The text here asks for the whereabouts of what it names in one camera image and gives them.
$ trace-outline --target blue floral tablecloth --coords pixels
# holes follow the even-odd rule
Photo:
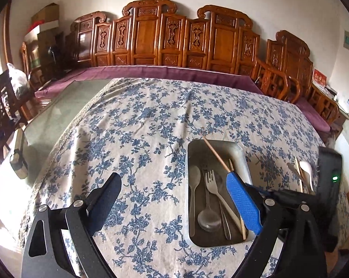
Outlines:
[[[204,249],[187,238],[186,150],[201,133],[240,144],[253,184],[265,189],[298,189],[286,163],[297,155],[314,165],[323,145],[299,109],[283,101],[195,82],[115,79],[54,147],[33,187],[21,241],[39,205],[67,207],[117,172],[122,191],[94,240],[118,277],[232,276],[251,242]],[[342,243],[349,232],[343,190],[337,210]],[[64,236],[79,272],[73,244]],[[264,276],[280,251],[278,240]]]

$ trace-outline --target wooden chopstick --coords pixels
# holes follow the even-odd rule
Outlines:
[[[230,165],[230,169],[231,171],[234,171],[234,166],[232,166],[232,162],[231,162],[231,159],[229,159],[229,165]],[[240,223],[242,225],[242,235],[243,235],[243,240],[246,240],[246,231],[245,231],[245,224],[244,224],[244,221],[242,219],[242,216],[240,215]]]
[[[297,156],[294,156],[294,161],[295,161],[295,167],[297,168],[297,171],[299,173],[299,175],[301,176],[301,178],[304,179],[304,177],[302,176],[302,170],[299,166],[299,162],[298,162],[298,158]],[[300,185],[300,192],[303,193],[303,182],[299,179],[299,185]]]
[[[203,140],[205,141],[205,143],[208,145],[209,149],[212,151],[212,153],[216,156],[216,158],[219,160],[219,162],[221,163],[221,165],[223,166],[223,168],[226,169],[226,171],[229,173],[230,170],[227,167],[227,165],[225,164],[225,162],[222,160],[222,158],[217,154],[217,152],[215,151],[215,149],[212,147],[212,145],[210,145],[209,141],[207,140],[207,138],[205,136],[203,136]]]

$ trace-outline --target purple seat cushion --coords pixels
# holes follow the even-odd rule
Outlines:
[[[53,99],[73,81],[118,77],[195,81],[263,95],[249,76],[166,66],[104,66],[77,69],[68,73],[64,78],[53,82],[46,89],[37,91],[35,95],[37,98]]]
[[[305,115],[307,120],[312,124],[318,132],[329,133],[330,126],[327,122],[320,116],[318,112],[311,106],[306,99],[300,97],[295,105],[301,110],[301,112]]]

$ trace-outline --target metal tray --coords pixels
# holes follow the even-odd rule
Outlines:
[[[228,164],[228,159],[231,159],[236,172],[239,174],[241,179],[248,184],[252,184],[252,179],[250,177],[248,165],[245,160],[244,152],[242,148],[234,142],[221,141],[221,140],[209,140],[216,152],[221,156],[221,158]],[[187,230],[187,236],[191,242],[200,247],[215,247],[215,246],[225,246],[241,243],[244,241],[250,241],[255,238],[252,231],[247,231],[247,239],[243,240],[242,234],[239,232],[235,223],[224,209],[227,221],[229,223],[231,240],[227,240],[224,235],[223,226],[216,232],[204,231],[197,222],[198,214],[205,208],[205,183],[204,183],[204,171],[213,170],[216,176],[216,183],[218,186],[218,192],[225,199],[227,204],[231,207],[234,213],[240,217],[229,193],[226,189],[226,176],[227,172],[222,167],[217,158],[213,155],[210,149],[207,147],[205,142],[201,139],[193,140],[189,143],[187,147],[187,166],[186,173],[189,180],[192,178],[189,176],[188,168],[191,165],[196,165],[201,172],[201,180],[198,187],[195,190],[195,235],[193,237],[189,236],[189,230]],[[189,221],[189,206],[190,206],[190,188],[188,188],[188,198],[187,198],[187,226]],[[209,201],[212,210],[214,210],[221,217],[220,204],[217,196],[210,193]]]

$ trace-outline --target fork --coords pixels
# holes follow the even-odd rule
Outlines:
[[[240,233],[242,233],[242,224],[240,222],[240,219],[236,216],[236,214],[232,211],[230,206],[226,203],[226,201],[222,198],[222,196],[218,193],[218,187],[216,184],[216,178],[214,171],[209,171],[205,175],[206,177],[206,186],[210,193],[213,193],[218,197],[222,205],[225,207],[226,211],[229,213],[232,220],[235,222],[237,228],[239,229]]]

